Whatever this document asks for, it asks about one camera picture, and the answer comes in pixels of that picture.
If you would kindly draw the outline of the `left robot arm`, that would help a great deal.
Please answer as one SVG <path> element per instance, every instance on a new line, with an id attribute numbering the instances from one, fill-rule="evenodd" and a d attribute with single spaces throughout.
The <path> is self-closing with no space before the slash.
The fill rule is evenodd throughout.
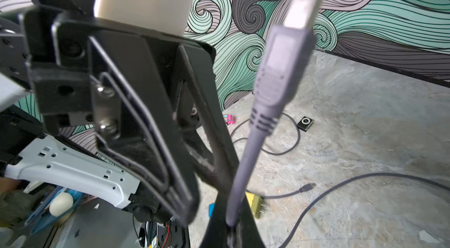
<path id="1" fill-rule="evenodd" d="M 201 41 L 59 9 L 3 13 L 1 72 L 33 92 L 48 134 L 10 172 L 191 223 L 198 181 L 225 197 L 237 168 L 215 57 Z"/>

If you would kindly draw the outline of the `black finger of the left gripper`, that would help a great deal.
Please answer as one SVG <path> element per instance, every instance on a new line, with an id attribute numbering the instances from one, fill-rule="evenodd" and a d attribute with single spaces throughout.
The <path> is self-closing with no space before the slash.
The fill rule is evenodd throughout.
<path id="1" fill-rule="evenodd" d="M 22 12 L 21 29 L 50 133 L 92 121 L 99 152 L 185 225 L 198 211 L 198 179 L 229 192 L 237 156 L 211 45 L 46 7 Z"/>

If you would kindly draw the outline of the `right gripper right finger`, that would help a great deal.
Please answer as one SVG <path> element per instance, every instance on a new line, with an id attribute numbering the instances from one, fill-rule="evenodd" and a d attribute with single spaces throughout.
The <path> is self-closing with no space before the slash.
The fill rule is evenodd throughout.
<path id="1" fill-rule="evenodd" d="M 255 218 L 251 212 L 247 197 L 241 206 L 239 220 L 239 247 L 264 248 L 265 245 L 259 234 Z"/>

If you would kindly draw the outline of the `yellow charger cube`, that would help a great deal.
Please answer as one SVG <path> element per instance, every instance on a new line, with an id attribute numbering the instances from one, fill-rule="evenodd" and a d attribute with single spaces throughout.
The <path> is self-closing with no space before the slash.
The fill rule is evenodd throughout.
<path id="1" fill-rule="evenodd" d="M 246 197 L 254 218 L 260 219 L 261 214 L 265 214 L 265 205 L 262 197 L 250 192 L 246 192 Z"/>

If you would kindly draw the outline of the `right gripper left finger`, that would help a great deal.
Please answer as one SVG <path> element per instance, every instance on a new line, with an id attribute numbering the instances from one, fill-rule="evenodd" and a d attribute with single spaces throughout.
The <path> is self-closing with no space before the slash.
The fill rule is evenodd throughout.
<path id="1" fill-rule="evenodd" d="M 226 223 L 227 196 L 218 194 L 200 248 L 233 248 L 234 228 Z"/>

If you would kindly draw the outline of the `teal small block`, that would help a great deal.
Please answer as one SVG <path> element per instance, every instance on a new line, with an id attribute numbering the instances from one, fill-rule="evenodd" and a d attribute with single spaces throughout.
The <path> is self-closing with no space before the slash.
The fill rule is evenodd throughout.
<path id="1" fill-rule="evenodd" d="M 208 206 L 208 216 L 210 218 L 211 218 L 211 216 L 213 214 L 214 206 L 215 206 L 215 203 L 209 204 L 209 206 Z"/>

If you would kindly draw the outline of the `small black square device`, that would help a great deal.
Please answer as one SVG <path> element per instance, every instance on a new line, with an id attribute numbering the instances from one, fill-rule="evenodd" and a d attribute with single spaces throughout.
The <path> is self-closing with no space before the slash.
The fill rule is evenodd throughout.
<path id="1" fill-rule="evenodd" d="M 304 116 L 297 124 L 297 128 L 302 130 L 303 132 L 307 132 L 308 129 L 314 124 L 314 120 Z"/>

